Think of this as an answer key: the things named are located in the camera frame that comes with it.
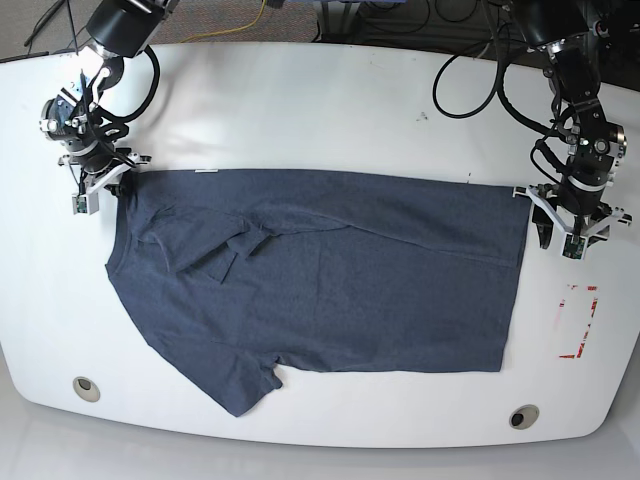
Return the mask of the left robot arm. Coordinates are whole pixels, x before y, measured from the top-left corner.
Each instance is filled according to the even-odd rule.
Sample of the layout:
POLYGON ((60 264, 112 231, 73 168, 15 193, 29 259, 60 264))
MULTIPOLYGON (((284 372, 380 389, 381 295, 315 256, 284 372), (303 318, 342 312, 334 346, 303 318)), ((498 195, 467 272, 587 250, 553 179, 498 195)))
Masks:
POLYGON ((534 145, 556 170, 547 184, 486 186, 320 170, 152 171, 121 184, 115 247, 149 240, 170 253, 208 253, 221 244, 251 253, 281 235, 357 230, 377 239, 480 260, 507 262, 535 225, 542 248, 554 232, 563 255, 580 259, 631 217, 602 193, 624 156, 620 126, 605 119, 586 59, 563 38, 546 44, 555 117, 544 138, 569 147, 560 161, 544 138, 534 145))

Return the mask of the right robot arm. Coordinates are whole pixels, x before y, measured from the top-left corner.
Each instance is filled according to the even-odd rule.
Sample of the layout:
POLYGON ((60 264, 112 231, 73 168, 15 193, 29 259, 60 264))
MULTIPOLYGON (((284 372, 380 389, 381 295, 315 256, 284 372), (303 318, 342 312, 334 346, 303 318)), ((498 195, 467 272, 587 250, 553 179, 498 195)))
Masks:
POLYGON ((70 168, 76 181, 73 201, 82 213, 89 211, 91 195, 101 188, 118 195, 118 177, 151 161, 117 142, 154 100, 161 70, 150 40, 176 5, 175 1, 100 2, 86 26, 88 44, 74 46, 73 79, 43 108, 40 129, 66 149, 60 163, 70 168), (149 90, 131 113, 114 114, 101 105, 102 97, 121 81, 125 61, 140 54, 151 62, 149 90))

